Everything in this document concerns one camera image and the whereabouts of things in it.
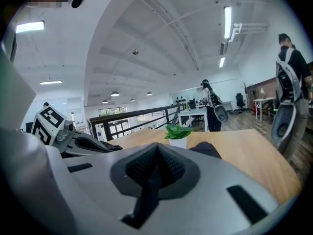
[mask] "black cap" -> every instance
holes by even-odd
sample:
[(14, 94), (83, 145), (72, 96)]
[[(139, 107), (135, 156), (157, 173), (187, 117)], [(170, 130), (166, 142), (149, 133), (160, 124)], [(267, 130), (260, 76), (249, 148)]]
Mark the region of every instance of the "black cap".
[(291, 38), (285, 33), (278, 35), (278, 42), (279, 43), (284, 42), (286, 39), (289, 39), (291, 41)]

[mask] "table top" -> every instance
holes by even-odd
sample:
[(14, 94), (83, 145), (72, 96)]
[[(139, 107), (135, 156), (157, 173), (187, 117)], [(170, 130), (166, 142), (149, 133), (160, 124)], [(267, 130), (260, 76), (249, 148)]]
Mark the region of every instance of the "table top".
[(260, 99), (255, 99), (255, 102), (260, 102), (260, 101), (269, 101), (269, 100), (274, 100), (276, 99), (275, 97), (267, 97), (267, 98), (260, 98)]
[(184, 110), (178, 113), (178, 115), (196, 115), (196, 114), (204, 114), (206, 113), (206, 107)]
[[(124, 149), (153, 142), (169, 144), (164, 139), (165, 133), (143, 129), (108, 143), (118, 144)], [(300, 193), (301, 184), (294, 170), (257, 130), (192, 132), (187, 137), (187, 149), (202, 141), (213, 144), (224, 161), (266, 187), (280, 204)]]

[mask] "person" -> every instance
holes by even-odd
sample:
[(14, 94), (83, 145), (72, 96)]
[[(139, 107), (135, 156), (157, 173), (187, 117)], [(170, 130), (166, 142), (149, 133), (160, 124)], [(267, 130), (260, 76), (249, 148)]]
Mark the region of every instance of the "person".
[(204, 104), (207, 104), (207, 122), (209, 125), (210, 132), (221, 131), (222, 123), (218, 120), (217, 116), (214, 113), (214, 107), (211, 99), (211, 95), (213, 94), (213, 89), (209, 84), (207, 79), (202, 81), (203, 89), (202, 89), (202, 97)]
[(44, 108), (46, 108), (47, 106), (49, 106), (49, 104), (47, 102), (44, 103)]
[(278, 36), (279, 45), (281, 51), (278, 54), (280, 60), (285, 61), (288, 48), (293, 48), (290, 60), (288, 64), (294, 70), (294, 73), (298, 77), (299, 81), (302, 80), (301, 97), (295, 102), (296, 117), (294, 120), (293, 128), (290, 137), (286, 141), (283, 141), (278, 150), (282, 153), (285, 159), (290, 162), (292, 155), (297, 150), (297, 147), (304, 136), (305, 129), (308, 121), (308, 103), (309, 98), (312, 100), (312, 78), (309, 67), (304, 60), (301, 52), (295, 49), (295, 45), (292, 44), (291, 38), (283, 33)]

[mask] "khaki pants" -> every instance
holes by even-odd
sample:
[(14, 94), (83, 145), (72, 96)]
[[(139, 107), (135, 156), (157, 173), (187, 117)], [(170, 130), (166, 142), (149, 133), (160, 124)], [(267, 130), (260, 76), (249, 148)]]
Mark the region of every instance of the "khaki pants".
[(300, 99), (295, 103), (297, 113), (295, 116), (291, 134), (279, 146), (278, 150), (284, 158), (290, 162), (292, 155), (296, 152), (301, 142), (308, 122), (308, 104), (307, 99)]

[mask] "black pants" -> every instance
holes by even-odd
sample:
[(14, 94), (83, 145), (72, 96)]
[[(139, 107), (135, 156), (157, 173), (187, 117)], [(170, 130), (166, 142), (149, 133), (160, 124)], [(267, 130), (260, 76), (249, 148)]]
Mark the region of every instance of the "black pants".
[(214, 108), (207, 107), (207, 123), (210, 132), (221, 131), (222, 122), (220, 122), (214, 113)]

